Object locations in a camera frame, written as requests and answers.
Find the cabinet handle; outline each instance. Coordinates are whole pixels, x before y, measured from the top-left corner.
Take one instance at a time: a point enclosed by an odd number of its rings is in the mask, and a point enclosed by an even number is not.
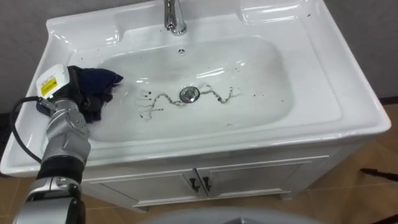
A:
[[[196,178],[189,178],[189,181],[191,182],[191,188],[198,193],[200,186],[195,186]]]
[[[211,185],[209,185],[209,177],[204,177],[203,181],[205,181],[206,190],[209,192],[211,189]]]

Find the sink basin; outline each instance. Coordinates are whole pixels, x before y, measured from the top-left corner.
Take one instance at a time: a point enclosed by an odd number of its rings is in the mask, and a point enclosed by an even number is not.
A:
[[[125,79],[90,126],[97,141],[228,133],[276,122],[294,104],[280,52],[258,36],[132,52],[98,66]],[[181,103],[186,86],[200,90],[196,102]]]
[[[188,32],[164,29],[163,1],[51,19],[33,77],[56,63],[124,77],[90,124],[87,166],[381,133],[390,122],[322,0],[182,1]],[[199,89],[194,103],[180,92]],[[49,118],[25,104],[22,140],[39,157]],[[13,136],[1,171],[39,169]]]

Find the chrome faucet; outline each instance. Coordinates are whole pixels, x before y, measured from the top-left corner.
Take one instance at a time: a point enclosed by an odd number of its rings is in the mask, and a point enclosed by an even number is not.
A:
[[[187,25],[182,17],[180,0],[164,0],[164,26],[173,35],[183,35]]]

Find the wall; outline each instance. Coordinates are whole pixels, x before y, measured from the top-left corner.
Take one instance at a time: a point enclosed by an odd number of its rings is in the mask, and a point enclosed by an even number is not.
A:
[[[52,17],[143,0],[0,0],[0,113],[27,91]],[[325,0],[378,97],[398,96],[398,1]]]

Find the tiled floor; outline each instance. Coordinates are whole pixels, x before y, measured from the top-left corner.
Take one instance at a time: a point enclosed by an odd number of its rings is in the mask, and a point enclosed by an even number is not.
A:
[[[278,196],[209,200],[150,207],[134,213],[95,198],[84,197],[88,224],[130,224],[183,208],[245,206],[273,208],[313,217],[326,223],[367,224],[398,213],[398,184],[359,173],[363,167],[398,172],[398,105],[385,106],[393,127],[349,156],[292,200]],[[11,223],[32,179],[0,179],[0,224]]]

